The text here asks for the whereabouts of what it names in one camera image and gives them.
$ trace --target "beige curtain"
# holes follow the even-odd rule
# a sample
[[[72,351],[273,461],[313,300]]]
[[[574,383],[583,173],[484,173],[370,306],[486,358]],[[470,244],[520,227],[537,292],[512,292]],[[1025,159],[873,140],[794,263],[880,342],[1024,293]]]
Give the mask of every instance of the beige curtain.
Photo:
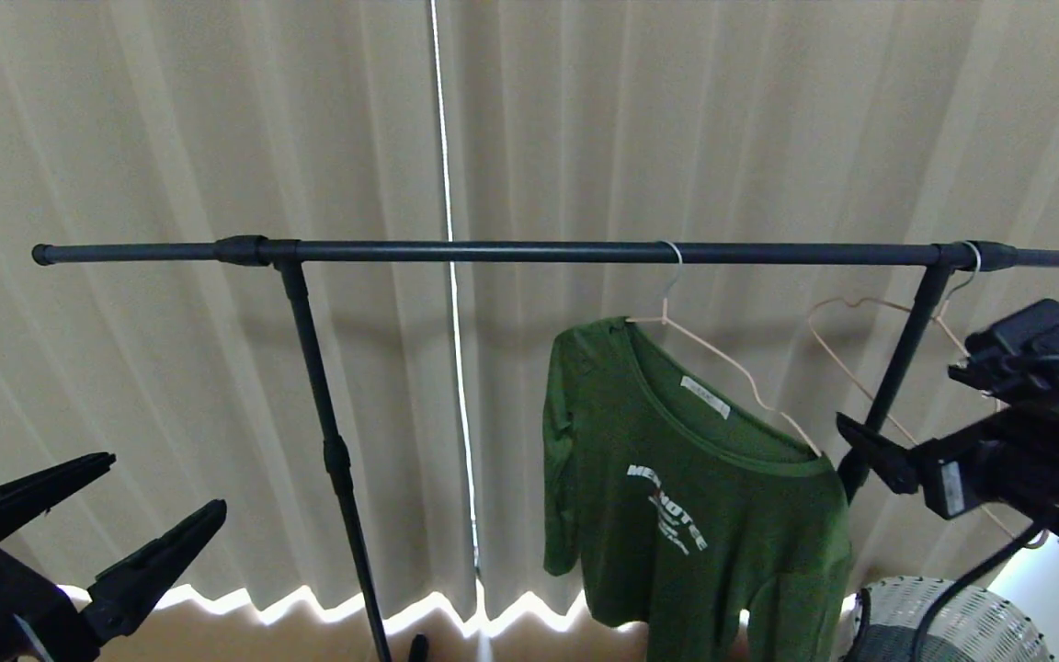
[[[118,455],[14,549],[85,587],[226,498],[203,595],[358,594],[276,272],[30,251],[444,239],[441,162],[424,4],[0,4],[0,482]],[[383,609],[471,613],[447,268],[306,271]]]
[[[443,3],[438,30],[457,237],[1059,248],[1059,4]],[[543,573],[537,525],[550,340],[584,320],[654,315],[671,268],[459,269],[486,607],[534,590],[561,610],[579,579]],[[868,402],[804,317],[829,297],[910,304],[920,274],[689,267],[672,315],[748,365],[839,462],[834,412]],[[1059,298],[1059,271],[983,275],[947,318],[965,334],[1041,297]],[[903,315],[820,322],[875,387]],[[756,410],[735,369],[664,340]],[[991,411],[946,379],[954,358],[929,338],[896,404],[921,440]],[[855,587],[956,575],[1006,539],[980,513],[947,524],[875,478],[852,537]]]

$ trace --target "clothes hanger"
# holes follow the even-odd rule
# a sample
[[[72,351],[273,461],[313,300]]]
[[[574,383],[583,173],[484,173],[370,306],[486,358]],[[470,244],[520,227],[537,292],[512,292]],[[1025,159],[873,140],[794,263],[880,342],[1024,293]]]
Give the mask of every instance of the clothes hanger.
[[[661,325],[671,326],[672,328],[676,328],[677,332],[681,332],[681,334],[688,336],[688,338],[694,340],[695,343],[698,343],[702,347],[707,348],[707,351],[713,352],[715,353],[715,355],[725,359],[731,365],[734,365],[736,369],[740,370],[740,372],[744,374],[744,376],[747,376],[747,381],[749,381],[749,384],[751,386],[751,393],[754,394],[754,400],[757,402],[757,406],[770,412],[774,412],[774,414],[782,415],[783,419],[789,423],[791,427],[795,429],[795,432],[798,432],[798,435],[802,436],[804,442],[807,443],[808,448],[811,448],[811,452],[814,452],[815,457],[824,457],[824,453],[820,452],[820,448],[816,447],[815,442],[813,442],[811,437],[807,435],[807,432],[804,432],[804,429],[800,427],[798,423],[795,423],[794,418],[791,418],[785,412],[777,410],[776,408],[773,408],[769,406],[769,404],[762,401],[762,396],[757,393],[757,384],[754,381],[754,377],[752,376],[751,373],[749,373],[749,370],[747,370],[747,368],[743,368],[742,364],[738,363],[738,361],[734,360],[733,357],[728,355],[725,352],[719,351],[718,347],[715,347],[714,345],[708,343],[705,339],[702,339],[701,336],[698,336],[697,334],[694,334],[692,330],[688,330],[688,328],[685,328],[684,326],[681,326],[677,322],[674,322],[674,320],[670,317],[668,317],[668,293],[672,292],[672,285],[676,285],[677,281],[680,281],[681,269],[685,267],[685,256],[681,254],[680,248],[677,248],[677,244],[672,244],[671,241],[661,241],[661,244],[667,244],[668,247],[672,248],[672,251],[677,253],[677,271],[672,272],[671,280],[668,280],[668,284],[665,285],[664,293],[661,294],[660,317],[630,317],[627,318],[627,322],[630,322],[632,324],[650,324],[660,322]]]
[[[967,348],[963,344],[962,340],[958,340],[958,336],[954,335],[954,332],[951,330],[951,327],[949,326],[949,324],[946,323],[946,319],[944,318],[944,316],[946,315],[946,309],[947,307],[950,306],[951,298],[954,297],[954,293],[958,292],[959,289],[966,288],[967,285],[970,285],[971,281],[974,281],[975,275],[979,275],[980,270],[983,268],[983,254],[979,251],[979,247],[975,247],[974,243],[971,241],[962,241],[962,243],[966,244],[967,247],[970,247],[971,251],[974,252],[974,271],[971,272],[970,276],[967,276],[966,281],[959,282],[958,285],[955,285],[954,288],[950,290],[950,292],[946,293],[946,298],[943,299],[941,305],[937,307],[937,314],[931,317],[930,321],[933,324],[937,324],[938,328],[941,328],[943,334],[951,341],[951,343],[954,344],[955,347],[958,348],[958,353],[959,355],[963,355],[963,358],[968,358],[971,356],[970,353],[967,352]],[[872,400],[875,397],[874,393],[872,393],[872,391],[868,390],[868,387],[861,384],[861,380],[858,380],[856,374],[852,373],[852,370],[848,369],[848,365],[844,363],[844,360],[840,359],[840,356],[838,356],[837,353],[832,351],[831,345],[829,345],[826,342],[826,340],[824,340],[824,337],[821,336],[820,332],[816,330],[815,328],[815,323],[814,323],[815,314],[819,312],[820,309],[823,309],[823,307],[836,303],[844,303],[844,305],[849,307],[849,309],[857,309],[857,307],[860,307],[861,305],[867,303],[877,304],[883,307],[890,307],[891,309],[900,310],[901,312],[910,312],[911,309],[909,306],[903,306],[900,304],[896,304],[894,302],[887,302],[885,301],[885,299],[881,299],[878,297],[862,297],[861,299],[857,299],[856,302],[849,302],[848,299],[845,299],[844,297],[833,297],[831,299],[825,299],[825,301],[819,302],[819,304],[812,305],[811,310],[808,310],[807,312],[807,327],[808,330],[811,330],[811,335],[815,338],[815,342],[820,343],[821,347],[824,347],[824,352],[827,352],[827,355],[829,357],[832,357],[832,361],[836,361],[837,365],[840,365],[840,370],[844,372],[844,374],[848,377],[848,380],[852,381],[852,383],[857,386],[857,389],[859,389],[862,394],[865,394],[865,397]],[[995,402],[995,412],[998,414],[998,412],[1000,412],[1003,409],[1004,404],[998,399],[994,399],[994,402]],[[894,424],[894,427],[897,428],[899,432],[901,432],[904,436],[907,436],[908,440],[910,440],[911,444],[917,445],[916,437],[912,435],[912,433],[909,432],[903,427],[903,425],[901,425],[898,422],[898,419],[894,417],[893,414],[887,414],[887,418],[890,423]],[[1001,529],[1001,531],[1007,533],[1008,537],[1013,538],[1018,536],[1017,533],[1011,531],[1011,527],[1008,527],[1006,524],[1004,524],[1004,520],[1000,519],[1000,516],[991,512],[991,508],[984,506],[983,512],[992,522],[995,523],[997,526]],[[1045,543],[1047,539],[1048,539],[1048,532],[1043,531],[1041,532],[1041,536],[1039,536],[1037,540],[1029,541],[1029,543],[1027,543],[1024,547],[1026,549],[1039,549],[1041,548],[1041,545],[1043,545],[1043,543]]]

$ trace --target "white basket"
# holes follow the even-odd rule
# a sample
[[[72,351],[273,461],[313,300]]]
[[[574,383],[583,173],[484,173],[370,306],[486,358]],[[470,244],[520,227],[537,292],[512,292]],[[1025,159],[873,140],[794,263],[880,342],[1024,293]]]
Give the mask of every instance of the white basket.
[[[910,644],[926,609],[951,583],[894,577],[868,584],[854,609],[854,646],[846,662],[909,662]],[[1048,652],[1033,620],[980,587],[959,591],[938,611],[923,662],[1043,662]]]

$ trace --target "black device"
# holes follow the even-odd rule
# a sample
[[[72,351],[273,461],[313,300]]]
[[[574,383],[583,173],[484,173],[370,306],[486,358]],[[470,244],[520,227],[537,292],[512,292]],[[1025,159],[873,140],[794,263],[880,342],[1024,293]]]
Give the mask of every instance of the black device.
[[[0,485],[0,541],[95,481],[116,457],[96,452]],[[222,526],[227,502],[212,500],[168,533],[96,575],[77,612],[65,592],[0,549],[0,661],[88,662],[131,636]]]
[[[890,489],[920,487],[945,519],[1003,502],[1047,517],[1059,536],[1059,303],[1042,299],[968,336],[966,347],[970,358],[950,377],[1007,402],[1003,411],[913,449],[844,414],[837,427]]]

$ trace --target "long-sleeve shirt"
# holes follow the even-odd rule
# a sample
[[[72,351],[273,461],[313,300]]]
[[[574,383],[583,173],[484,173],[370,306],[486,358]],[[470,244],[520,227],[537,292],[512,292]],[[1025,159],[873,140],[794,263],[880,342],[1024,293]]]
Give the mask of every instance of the long-sleeve shirt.
[[[554,341],[542,432],[545,569],[581,558],[592,616],[647,622],[648,662],[722,659],[742,609],[752,659],[827,658],[850,568],[827,458],[623,318]]]

